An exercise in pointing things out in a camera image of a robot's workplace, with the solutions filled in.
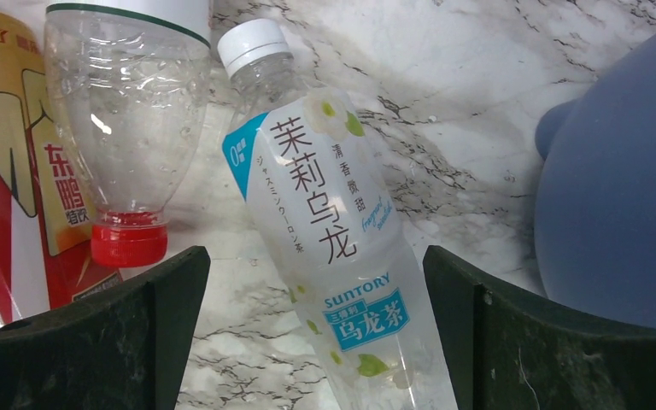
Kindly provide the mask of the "red label clear bottle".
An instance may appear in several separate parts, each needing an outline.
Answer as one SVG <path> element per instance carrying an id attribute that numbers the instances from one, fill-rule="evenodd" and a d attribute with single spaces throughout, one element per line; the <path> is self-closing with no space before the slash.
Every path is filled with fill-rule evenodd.
<path id="1" fill-rule="evenodd" d="M 210 90 L 209 1 L 52 1 L 44 57 L 54 122 L 96 212 L 93 259 L 167 252 L 164 209 L 198 146 Z"/>

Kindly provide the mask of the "white blue label tea bottle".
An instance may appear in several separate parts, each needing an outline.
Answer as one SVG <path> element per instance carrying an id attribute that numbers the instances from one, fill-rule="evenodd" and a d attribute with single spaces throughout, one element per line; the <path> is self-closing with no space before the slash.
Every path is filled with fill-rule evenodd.
<path id="1" fill-rule="evenodd" d="M 241 98 L 224 156 L 340 408 L 448 408 L 424 274 L 349 96 L 299 76 L 273 20 L 218 52 Z"/>

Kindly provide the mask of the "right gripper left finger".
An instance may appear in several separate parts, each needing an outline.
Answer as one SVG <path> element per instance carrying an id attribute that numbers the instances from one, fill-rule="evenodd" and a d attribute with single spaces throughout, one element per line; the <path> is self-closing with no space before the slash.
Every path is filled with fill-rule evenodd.
<path id="1" fill-rule="evenodd" d="M 0 329 L 0 409 L 172 409 L 210 268 L 190 247 Z"/>

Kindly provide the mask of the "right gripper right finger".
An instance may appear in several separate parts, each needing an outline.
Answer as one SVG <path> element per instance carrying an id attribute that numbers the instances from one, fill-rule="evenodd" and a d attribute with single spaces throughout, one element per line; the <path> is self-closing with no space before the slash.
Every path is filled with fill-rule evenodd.
<path id="1" fill-rule="evenodd" d="M 423 259 L 461 409 L 656 409 L 656 330 L 564 307 L 431 245 Z"/>

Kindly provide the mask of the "red yellow label juice bottle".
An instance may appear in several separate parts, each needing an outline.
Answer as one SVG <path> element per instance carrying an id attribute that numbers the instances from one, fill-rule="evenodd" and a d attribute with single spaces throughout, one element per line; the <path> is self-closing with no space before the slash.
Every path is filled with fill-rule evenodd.
<path id="1" fill-rule="evenodd" d="M 116 286 L 51 118 L 32 30 L 0 8 L 0 328 Z"/>

